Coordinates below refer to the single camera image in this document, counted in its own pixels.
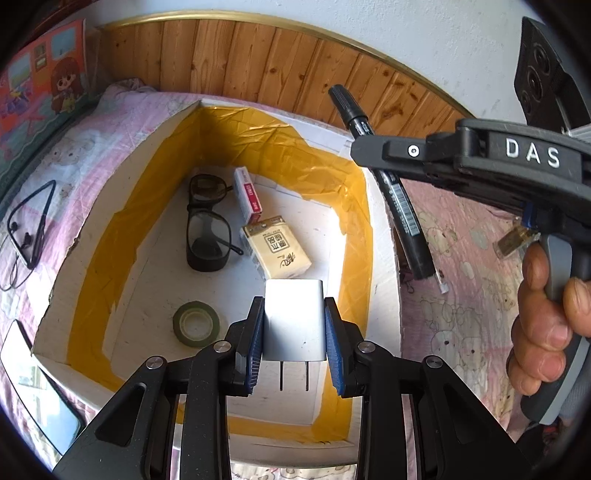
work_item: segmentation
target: green tape roll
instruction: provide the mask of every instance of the green tape roll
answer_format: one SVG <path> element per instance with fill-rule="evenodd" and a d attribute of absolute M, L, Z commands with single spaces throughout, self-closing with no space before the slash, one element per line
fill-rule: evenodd
<path fill-rule="evenodd" d="M 190 301 L 181 305 L 174 313 L 173 330 L 185 345 L 201 348 L 217 339 L 220 319 L 207 303 Z"/>

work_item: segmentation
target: earphones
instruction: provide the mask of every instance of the earphones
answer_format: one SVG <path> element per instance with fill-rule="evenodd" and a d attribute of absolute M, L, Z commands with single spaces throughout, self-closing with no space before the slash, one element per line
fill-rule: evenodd
<path fill-rule="evenodd" d="M 45 221 L 47 218 L 47 212 L 49 211 L 49 205 L 50 205 L 51 200 L 53 198 L 53 193 L 55 192 L 55 189 L 56 189 L 56 184 L 57 184 L 57 182 L 55 180 L 48 181 L 46 184 L 42 185 L 37 190 L 35 190 L 33 193 L 31 193 L 27 198 L 25 198 L 24 200 L 19 202 L 19 204 L 17 204 L 17 206 L 14 207 L 14 209 L 12 210 L 10 215 L 8 216 L 8 220 L 7 220 L 8 234 L 2 240 L 2 244 L 0 244 L 0 252 L 4 248 L 4 244 L 6 243 L 6 240 L 8 238 L 10 238 L 10 241 L 12 242 L 12 245 L 13 245 L 14 249 L 16 250 L 16 252 L 15 252 L 14 263 L 12 264 L 12 268 L 10 269 L 9 283 L 7 286 L 0 285 L 1 291 L 9 291 L 11 289 L 16 290 L 17 288 L 21 287 L 26 282 L 26 280 L 31 276 L 31 274 L 33 273 L 33 270 L 35 269 L 35 267 L 39 263 L 39 260 L 41 259 L 41 252 L 43 251 L 44 240 L 45 240 Z M 19 244 L 19 242 L 17 241 L 17 239 L 14 236 L 14 233 L 16 233 L 17 230 L 19 230 L 20 226 L 18 223 L 13 221 L 12 218 L 14 217 L 14 215 L 18 209 L 23 207 L 23 205 L 25 205 L 27 202 L 29 202 L 33 197 L 35 197 L 36 195 L 38 195 L 39 193 L 41 193 L 43 190 L 45 190 L 47 188 L 50 188 L 51 190 L 49 192 L 49 196 L 47 197 L 45 207 L 44 207 L 43 212 L 41 214 L 41 219 L 39 220 L 39 224 L 37 225 L 37 231 L 35 233 L 35 236 L 33 238 L 33 236 L 29 232 L 25 232 L 22 242 Z M 25 251 L 29 250 L 30 247 L 32 247 L 33 250 L 31 251 L 31 255 L 27 258 L 27 256 L 25 255 Z M 20 283 L 17 284 L 19 258 L 25 264 L 25 266 L 28 268 L 29 273 Z"/>

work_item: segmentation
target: cartoon poster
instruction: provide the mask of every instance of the cartoon poster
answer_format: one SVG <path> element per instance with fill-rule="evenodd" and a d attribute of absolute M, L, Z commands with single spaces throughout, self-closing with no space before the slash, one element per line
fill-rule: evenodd
<path fill-rule="evenodd" d="M 42 35 L 14 56 L 0 74 L 0 199 L 35 150 L 87 99 L 83 20 Z"/>

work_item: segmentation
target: eyeglasses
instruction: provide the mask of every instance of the eyeglasses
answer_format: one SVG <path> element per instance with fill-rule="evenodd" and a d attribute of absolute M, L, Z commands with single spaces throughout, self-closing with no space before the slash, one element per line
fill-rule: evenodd
<path fill-rule="evenodd" d="M 187 263 L 201 272 L 221 270 L 230 256 L 244 252 L 232 245 L 232 230 L 226 219 L 213 211 L 233 189 L 220 177 L 200 173 L 189 183 L 189 218 L 187 220 Z"/>

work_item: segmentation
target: wood paneling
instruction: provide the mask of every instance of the wood paneling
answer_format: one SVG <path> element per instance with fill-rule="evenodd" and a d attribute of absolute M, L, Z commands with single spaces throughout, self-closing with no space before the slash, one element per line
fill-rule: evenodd
<path fill-rule="evenodd" d="M 164 22 L 160 58 L 160 89 L 162 91 L 189 91 L 196 31 L 197 20 Z"/>
<path fill-rule="evenodd" d="M 135 27 L 122 27 L 106 32 L 100 39 L 102 65 L 114 80 L 137 76 L 134 70 Z"/>
<path fill-rule="evenodd" d="M 443 121 L 441 128 L 442 132 L 454 132 L 456 130 L 456 122 L 464 116 L 457 110 L 452 110 L 447 118 Z"/>
<path fill-rule="evenodd" d="M 398 135 L 427 89 L 406 75 L 396 72 L 380 103 L 370 116 L 370 123 L 380 135 Z"/>
<path fill-rule="evenodd" d="M 318 43 L 295 112 L 328 122 L 335 107 L 328 94 L 335 83 L 346 83 L 359 53 L 330 40 Z"/>
<path fill-rule="evenodd" d="M 293 111 L 318 42 L 309 35 L 278 28 L 257 101 Z"/>
<path fill-rule="evenodd" d="M 150 22 L 135 27 L 134 73 L 146 85 L 160 88 L 160 61 L 164 24 Z"/>
<path fill-rule="evenodd" d="M 240 22 L 234 28 L 223 95 L 256 102 L 275 27 Z"/>
<path fill-rule="evenodd" d="M 348 46 L 268 25 L 174 20 L 103 32 L 111 80 L 258 102 L 344 128 L 328 95 L 345 85 L 382 135 L 453 131 L 463 115 L 420 82 Z"/>
<path fill-rule="evenodd" d="M 200 20 L 193 51 L 190 91 L 221 95 L 236 22 Z"/>
<path fill-rule="evenodd" d="M 400 130 L 400 135 L 403 137 L 424 137 L 437 132 L 451 112 L 452 107 L 447 102 L 441 100 L 437 95 L 427 92 Z"/>

